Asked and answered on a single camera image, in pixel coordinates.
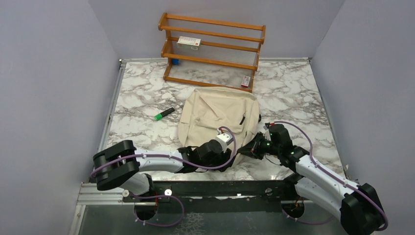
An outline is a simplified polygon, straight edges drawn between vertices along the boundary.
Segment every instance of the wooden rack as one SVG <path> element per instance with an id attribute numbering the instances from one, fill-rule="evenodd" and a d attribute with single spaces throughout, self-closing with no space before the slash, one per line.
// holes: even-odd
<path id="1" fill-rule="evenodd" d="M 186 27 L 172 26 L 173 23 L 185 24 Z M 212 25 L 218 25 L 217 31 L 223 32 L 201 30 L 205 28 L 214 28 L 215 26 Z M 161 56 L 168 58 L 168 66 L 163 76 L 165 81 L 181 82 L 198 86 L 224 86 L 252 92 L 254 74 L 258 69 L 259 52 L 261 50 L 261 45 L 265 40 L 265 25 L 252 25 L 178 16 L 164 12 L 159 21 L 159 30 L 165 30 L 166 32 L 166 40 L 161 50 Z M 239 33 L 239 35 L 228 33 L 238 30 L 243 31 L 243 33 L 246 34 L 260 33 L 258 33 L 258 37 L 246 36 L 246 34 L 241 35 L 241 33 Z M 190 34 L 190 37 L 202 39 L 200 50 L 186 51 L 181 50 L 181 48 L 176 46 L 179 36 L 186 33 Z M 251 82 L 248 88 L 243 88 L 172 77 L 170 76 L 170 71 L 173 66 L 172 59 L 211 64 L 220 67 L 233 67 L 242 71 L 246 70 L 248 73 L 245 74 L 251 77 Z M 242 77 L 236 77 L 235 79 L 240 79 L 240 82 L 242 81 Z"/>

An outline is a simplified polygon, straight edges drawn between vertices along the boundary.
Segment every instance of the small box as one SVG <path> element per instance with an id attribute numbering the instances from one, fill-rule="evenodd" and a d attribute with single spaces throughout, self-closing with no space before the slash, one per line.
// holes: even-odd
<path id="1" fill-rule="evenodd" d="M 180 36 L 177 47 L 191 50 L 199 50 L 200 39 Z"/>
<path id="2" fill-rule="evenodd" d="M 244 76 L 244 79 L 242 80 L 242 84 L 241 87 L 249 87 L 249 82 L 251 81 L 251 77 L 249 76 Z"/>
<path id="3" fill-rule="evenodd" d="M 173 64 L 173 65 L 179 65 L 179 59 L 171 59 L 171 63 Z"/>

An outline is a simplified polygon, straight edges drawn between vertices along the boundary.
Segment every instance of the cable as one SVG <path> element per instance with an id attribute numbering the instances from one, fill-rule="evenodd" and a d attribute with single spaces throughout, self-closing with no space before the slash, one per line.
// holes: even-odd
<path id="1" fill-rule="evenodd" d="M 274 124 L 276 123 L 284 123 L 284 124 L 288 124 L 291 126 L 294 126 L 295 128 L 297 128 L 304 136 L 305 138 L 308 140 L 308 143 L 310 144 L 310 160 L 311 162 L 318 168 L 320 169 L 322 172 L 326 173 L 328 176 L 330 176 L 331 178 L 333 178 L 334 180 L 336 180 L 337 182 L 339 182 L 340 184 L 344 185 L 345 187 L 357 192 L 358 194 L 360 194 L 362 197 L 364 197 L 369 203 L 372 204 L 372 206 L 374 206 L 379 213 L 382 215 L 385 224 L 383 225 L 383 227 L 378 228 L 376 231 L 383 231 L 388 227 L 389 221 L 388 218 L 386 217 L 386 214 L 383 212 L 382 209 L 380 209 L 380 207 L 373 202 L 368 196 L 366 196 L 364 193 L 360 192 L 359 189 L 347 184 L 345 181 L 341 180 L 340 178 L 338 178 L 337 176 L 333 175 L 332 173 L 330 173 L 329 171 L 327 171 L 326 169 L 324 169 L 321 165 L 317 164 L 316 160 L 313 157 L 313 143 L 311 142 L 310 138 L 308 137 L 308 135 L 298 126 L 296 126 L 295 124 L 292 124 L 290 122 L 287 121 L 274 121 Z"/>
<path id="2" fill-rule="evenodd" d="M 334 216 L 331 216 L 330 218 L 328 218 L 328 219 L 326 219 L 325 221 L 322 221 L 322 222 L 308 222 L 308 221 L 302 221 L 302 220 L 299 220 L 297 218 L 293 218 L 293 217 L 289 216 L 287 214 L 287 212 L 284 211 L 284 209 L 282 209 L 282 212 L 287 216 L 287 218 L 289 218 L 291 220 L 294 220 L 294 221 L 296 221 L 296 222 L 298 222 L 300 224 L 323 225 L 323 224 L 326 224 L 326 223 L 328 223 L 328 222 L 330 222 L 330 221 L 332 221 L 334 219 Z"/>
<path id="3" fill-rule="evenodd" d="M 221 126 L 221 127 L 219 127 L 219 129 L 226 129 L 227 131 L 229 131 L 229 133 L 231 134 L 231 136 L 233 138 L 233 151 L 232 151 L 231 157 L 229 158 L 228 161 L 226 161 L 222 165 L 219 165 L 219 166 L 202 166 L 202 165 L 197 165 L 197 164 L 191 163 L 187 160 L 184 160 L 184 159 L 181 159 L 181 158 L 178 158 L 178 157 L 175 157 L 175 156 L 167 155 L 167 154 L 145 154 L 145 157 L 146 158 L 152 158 L 152 157 L 172 158 L 172 159 L 175 159 L 175 160 L 180 161 L 182 163 L 186 163 L 188 165 L 192 165 L 192 166 L 195 166 L 195 167 L 198 167 L 198 168 L 201 168 L 201 169 L 205 169 L 205 170 L 220 169 L 224 166 L 227 166 L 233 160 L 233 158 L 235 157 L 235 155 L 236 155 L 236 138 L 235 138 L 235 135 L 233 134 L 233 132 L 229 128 L 227 128 L 225 126 Z M 97 169 L 95 169 L 91 172 L 90 176 L 91 176 L 91 178 L 94 178 L 95 174 L 97 172 L 99 172 L 100 170 L 102 170 L 102 169 L 106 168 L 107 166 L 112 165 L 114 163 L 121 162 L 122 160 L 130 159 L 130 158 L 142 158 L 142 157 L 144 157 L 144 154 L 133 154 L 133 155 L 128 155 L 128 156 L 124 156 L 124 157 L 121 157 L 121 158 L 117 158 L 115 160 L 112 160 L 108 163 L 105 163 L 105 164 L 99 166 Z"/>
<path id="4" fill-rule="evenodd" d="M 138 198 L 138 199 L 153 199 L 153 198 L 159 198 L 159 197 L 169 197 L 169 198 L 173 198 L 174 200 L 178 201 L 179 204 L 180 204 L 180 207 L 182 208 L 182 215 L 180 215 L 180 218 L 176 222 L 171 223 L 171 224 L 155 224 L 155 223 L 151 223 L 151 222 L 146 222 L 145 220 L 139 219 L 138 216 L 137 216 L 136 210 L 134 210 L 134 216 L 136 217 L 136 222 L 140 221 L 140 222 L 143 223 L 143 225 L 149 224 L 149 225 L 153 225 L 153 226 L 157 226 L 157 227 L 167 228 L 167 227 L 172 227 L 172 226 L 178 225 L 184 218 L 183 203 L 180 201 L 179 198 L 177 198 L 175 196 L 172 196 L 172 195 L 156 195 L 156 196 L 151 196 L 151 197 L 140 197 L 140 196 L 137 196 L 137 195 L 132 194 L 132 193 L 130 193 L 130 196 L 133 196 L 133 197 Z"/>
<path id="5" fill-rule="evenodd" d="M 269 160 L 269 158 L 267 158 L 267 155 L 264 155 L 264 157 L 265 157 L 265 159 L 267 159 L 269 162 L 271 162 L 272 164 L 274 164 L 274 165 L 278 165 L 278 166 L 281 166 L 280 164 L 276 164 L 276 163 L 274 163 L 273 161 L 271 161 L 271 160 Z"/>

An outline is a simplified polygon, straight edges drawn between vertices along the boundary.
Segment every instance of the wooden shelf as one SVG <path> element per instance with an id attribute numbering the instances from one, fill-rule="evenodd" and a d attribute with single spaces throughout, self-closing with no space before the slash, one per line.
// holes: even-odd
<path id="1" fill-rule="evenodd" d="M 241 87 L 241 81 L 245 75 L 252 76 L 252 70 L 194 61 L 182 61 L 179 65 L 170 66 L 168 73 L 165 73 L 164 79 L 172 82 L 186 80 L 186 83 L 191 85 L 225 86 L 250 92 L 252 87 Z"/>
<path id="2" fill-rule="evenodd" d="M 169 20 L 194 23 L 195 26 L 191 27 L 187 23 L 187 27 L 171 26 Z M 201 27 L 200 25 L 210 25 L 210 27 Z M 218 27 L 227 27 L 225 32 L 215 32 L 213 30 L 204 30 L 205 28 L 212 29 L 212 25 L 218 25 Z M 240 35 L 238 34 L 238 28 L 243 30 L 252 30 L 260 32 L 258 37 L 252 37 L 252 35 Z M 235 89 L 252 92 L 254 83 L 254 74 L 258 69 L 259 53 L 261 45 L 265 40 L 265 25 L 252 25 L 245 23 L 226 22 L 210 19 L 202 19 L 189 16 L 178 16 L 168 13 L 163 13 L 159 21 L 159 30 L 165 30 L 166 40 L 161 50 L 161 56 L 169 58 L 169 65 L 164 73 L 164 79 L 167 81 L 182 82 L 187 84 L 199 85 L 199 86 L 225 86 L 223 84 L 206 83 L 201 81 L 192 81 L 189 79 L 181 79 L 169 76 L 172 68 L 171 59 L 179 59 L 181 61 L 191 61 L 198 63 L 211 64 L 215 66 L 227 66 L 238 69 L 250 70 L 251 83 L 249 88 L 232 87 Z M 178 37 L 172 35 L 172 33 L 190 33 L 197 35 L 197 38 L 201 39 L 199 50 L 187 50 L 176 45 Z M 222 38 L 219 42 L 214 42 L 213 39 Z M 256 43 L 255 47 L 241 45 L 239 42 Z"/>

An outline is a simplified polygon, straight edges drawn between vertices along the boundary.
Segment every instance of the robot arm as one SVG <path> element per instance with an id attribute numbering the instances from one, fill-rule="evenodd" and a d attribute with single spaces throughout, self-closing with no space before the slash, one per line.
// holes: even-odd
<path id="1" fill-rule="evenodd" d="M 93 157 L 94 172 L 98 190 L 122 188 L 135 195 L 147 193 L 152 184 L 151 176 L 140 174 L 147 171 L 190 173 L 198 169 L 195 165 L 224 171 L 233 163 L 226 163 L 231 157 L 228 145 L 233 142 L 231 135 L 221 133 L 199 147 L 182 147 L 173 152 L 136 149 L 130 140 L 119 142 Z"/>
<path id="2" fill-rule="evenodd" d="M 296 193 L 334 215 L 348 234 L 371 234 L 386 225 L 382 205 L 372 186 L 360 186 L 338 175 L 312 158 L 308 151 L 293 145 L 282 124 L 272 123 L 266 127 L 271 140 L 259 132 L 238 153 L 256 159 L 262 159 L 265 154 L 277 156 L 282 166 L 297 175 L 298 180 L 293 182 Z"/>

